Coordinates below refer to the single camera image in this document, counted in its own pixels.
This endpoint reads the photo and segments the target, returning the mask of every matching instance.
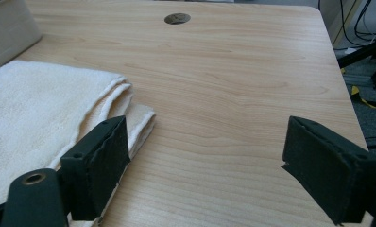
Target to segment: wood grain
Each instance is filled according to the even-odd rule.
[[[19,59],[122,73],[157,113],[104,226],[333,226],[281,168],[290,115],[366,147],[317,10],[27,4],[43,38]],[[191,21],[163,21],[176,12]]]

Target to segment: folded towel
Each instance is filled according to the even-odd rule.
[[[99,122],[126,115],[132,159],[154,124],[154,112],[130,104],[132,85],[109,72],[42,62],[0,68],[0,203],[10,183],[60,157]]]

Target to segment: light wood tabletop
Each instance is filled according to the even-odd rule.
[[[366,148],[319,11],[26,2],[43,37],[18,59],[124,74],[157,114],[103,226],[333,226],[281,168],[290,115]]]

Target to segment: gray floor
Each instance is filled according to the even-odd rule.
[[[348,38],[356,44],[370,44],[370,42],[363,41],[355,36],[354,33],[354,26],[356,23],[356,19],[359,16],[360,10],[363,8],[366,1],[363,1],[357,14],[353,17],[353,20],[350,26],[347,28],[347,35]],[[372,33],[376,32],[376,0],[373,0],[368,9],[365,16],[365,22],[363,18],[360,20],[358,25],[358,31],[368,32],[371,31]],[[362,36],[364,38],[373,39],[374,35]],[[337,48],[345,48],[351,47],[354,44],[351,44],[345,37],[342,39],[340,45]],[[337,57],[341,57],[345,55],[345,50],[337,50],[335,51]],[[346,67],[346,74],[344,74],[344,78],[347,82],[347,87],[350,92],[350,88],[352,85],[358,85],[360,89],[360,94],[363,99],[376,101],[376,88],[370,82],[370,84],[362,84],[356,82],[350,82],[347,78],[363,78],[363,79],[370,79],[370,77],[376,71],[376,60],[372,58],[367,58],[365,60],[359,61],[353,65]],[[369,147],[370,152],[376,154],[376,109],[372,109],[369,106],[365,105],[364,103],[360,103],[357,101],[353,101],[353,108],[356,112],[358,117],[359,124],[362,128],[362,132],[365,136],[365,140],[367,142],[367,146]]]

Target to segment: screw hole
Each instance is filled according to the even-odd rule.
[[[33,185],[35,183],[39,183],[46,178],[46,174],[44,173],[33,173],[29,176],[23,178],[24,185]]]
[[[169,25],[180,25],[191,20],[191,16],[185,13],[173,13],[164,17],[164,21]]]
[[[73,155],[74,158],[82,158],[82,154],[81,153],[75,153]]]

